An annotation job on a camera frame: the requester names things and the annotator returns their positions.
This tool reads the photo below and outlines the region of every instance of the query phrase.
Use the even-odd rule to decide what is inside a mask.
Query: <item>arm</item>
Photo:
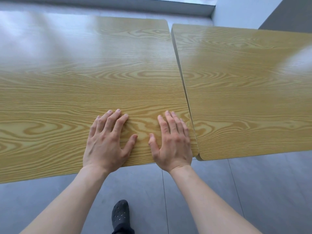
[[[120,110],[114,113],[109,110],[102,117],[96,118],[90,128],[83,168],[73,182],[21,234],[81,232],[104,180],[127,160],[137,138],[137,135],[132,135],[125,148],[120,148],[121,129],[128,119],[127,114],[119,118],[120,114]]]
[[[204,233],[254,233],[260,232],[222,200],[192,169],[192,151],[188,128],[174,112],[165,113],[158,121],[162,132],[162,147],[150,134],[149,145],[157,165],[170,173],[196,223],[198,232]]]

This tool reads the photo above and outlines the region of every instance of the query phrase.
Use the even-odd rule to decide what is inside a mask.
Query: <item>forearm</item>
[[[82,168],[73,182],[21,234],[79,234],[107,173]]]
[[[260,233],[206,185],[191,166],[175,168],[170,174],[188,203],[200,234]]]

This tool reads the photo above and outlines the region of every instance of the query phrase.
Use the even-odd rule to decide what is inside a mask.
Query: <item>finger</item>
[[[181,120],[181,123],[182,123],[182,126],[183,126],[184,135],[186,137],[189,137],[189,135],[188,135],[188,126],[185,124],[185,122],[182,119],[180,119],[180,120]]]
[[[150,134],[149,146],[151,148],[153,158],[159,154],[159,147],[154,134]]]
[[[177,117],[177,115],[175,114],[175,112],[171,112],[171,116],[174,119],[176,125],[177,125],[177,131],[179,134],[183,134],[183,126],[181,123],[181,120]]]
[[[96,125],[98,123],[100,116],[97,116],[96,119],[94,120],[92,126],[90,127],[90,132],[89,132],[89,138],[93,137],[94,134],[96,133]]]
[[[168,123],[163,119],[161,115],[158,115],[157,119],[160,125],[161,134],[162,135],[169,134]]]
[[[119,137],[121,134],[121,129],[124,123],[128,120],[128,114],[124,114],[121,118],[119,118],[114,126],[113,132],[116,133]]]
[[[96,132],[101,133],[104,129],[107,118],[112,114],[112,110],[108,110],[101,118],[99,118],[98,124],[96,126]]]
[[[177,125],[175,124],[174,119],[172,118],[172,116],[170,115],[169,111],[165,112],[165,116],[167,119],[167,122],[169,124],[169,128],[170,128],[170,134],[172,133],[177,133]]]
[[[123,157],[128,157],[131,153],[131,150],[135,146],[135,142],[138,138],[138,135],[134,134],[130,137],[125,147],[122,149],[122,155]]]
[[[121,114],[121,110],[120,110],[120,109],[117,109],[113,114],[111,114],[111,115],[107,118],[107,121],[106,121],[106,123],[105,123],[104,130],[103,130],[103,131],[111,132],[111,131],[112,131],[113,124],[114,124],[114,122],[118,119],[118,117],[120,116],[120,114]]]

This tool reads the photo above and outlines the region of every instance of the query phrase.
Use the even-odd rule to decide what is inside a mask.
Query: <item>table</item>
[[[97,115],[129,114],[125,166],[154,162],[157,116],[174,110],[198,147],[165,20],[0,12],[0,182],[76,173]]]
[[[200,158],[312,149],[312,34],[174,24]]]

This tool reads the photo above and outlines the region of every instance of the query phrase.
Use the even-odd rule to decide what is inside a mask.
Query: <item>left hand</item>
[[[125,147],[120,148],[121,129],[128,119],[128,114],[119,118],[120,115],[119,109],[114,113],[109,110],[102,117],[96,118],[90,128],[83,155],[84,167],[99,167],[109,174],[120,168],[128,159],[138,135],[132,135]]]

